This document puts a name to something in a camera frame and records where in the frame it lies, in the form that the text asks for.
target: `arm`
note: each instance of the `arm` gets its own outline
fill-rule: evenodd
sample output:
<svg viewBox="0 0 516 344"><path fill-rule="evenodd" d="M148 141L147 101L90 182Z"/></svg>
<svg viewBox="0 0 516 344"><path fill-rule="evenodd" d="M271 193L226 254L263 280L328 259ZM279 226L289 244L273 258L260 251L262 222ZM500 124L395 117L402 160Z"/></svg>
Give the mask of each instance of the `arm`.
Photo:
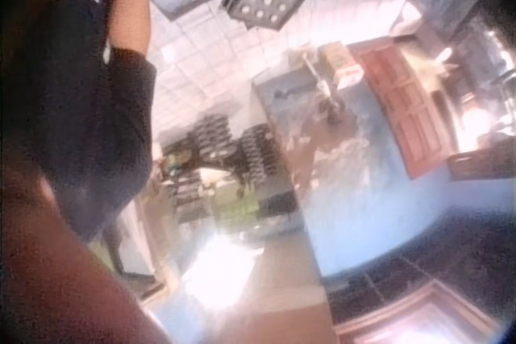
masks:
<svg viewBox="0 0 516 344"><path fill-rule="evenodd" d="M22 342L169 342L68 229L37 168L3 146L4 326Z"/></svg>
<svg viewBox="0 0 516 344"><path fill-rule="evenodd" d="M114 48L147 55L151 36L149 0L114 0L109 35Z"/></svg>

